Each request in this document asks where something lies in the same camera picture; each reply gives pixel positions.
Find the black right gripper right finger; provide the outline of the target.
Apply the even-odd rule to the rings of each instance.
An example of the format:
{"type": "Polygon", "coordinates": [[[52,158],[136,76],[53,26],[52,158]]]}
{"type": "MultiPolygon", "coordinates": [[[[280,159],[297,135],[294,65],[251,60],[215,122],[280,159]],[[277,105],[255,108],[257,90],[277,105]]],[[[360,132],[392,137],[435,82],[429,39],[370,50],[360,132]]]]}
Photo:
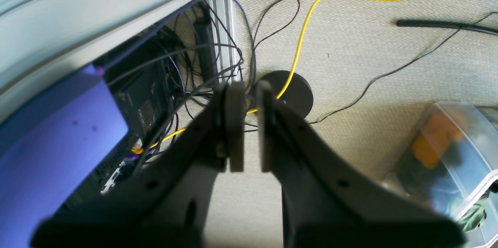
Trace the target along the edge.
{"type": "Polygon", "coordinates": [[[384,189],[257,86],[261,168],[281,184],[285,248],[462,248],[447,217],[384,189]]]}

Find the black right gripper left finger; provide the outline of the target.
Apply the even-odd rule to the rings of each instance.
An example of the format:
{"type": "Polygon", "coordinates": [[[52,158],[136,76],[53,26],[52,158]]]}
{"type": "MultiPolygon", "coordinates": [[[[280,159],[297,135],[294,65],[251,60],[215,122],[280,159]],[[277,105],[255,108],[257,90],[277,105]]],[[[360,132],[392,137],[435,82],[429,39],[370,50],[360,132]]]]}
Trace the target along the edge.
{"type": "Polygon", "coordinates": [[[245,89],[218,88],[151,165],[109,193],[47,219],[34,248],[202,248],[214,182],[244,169],[245,89]]]}

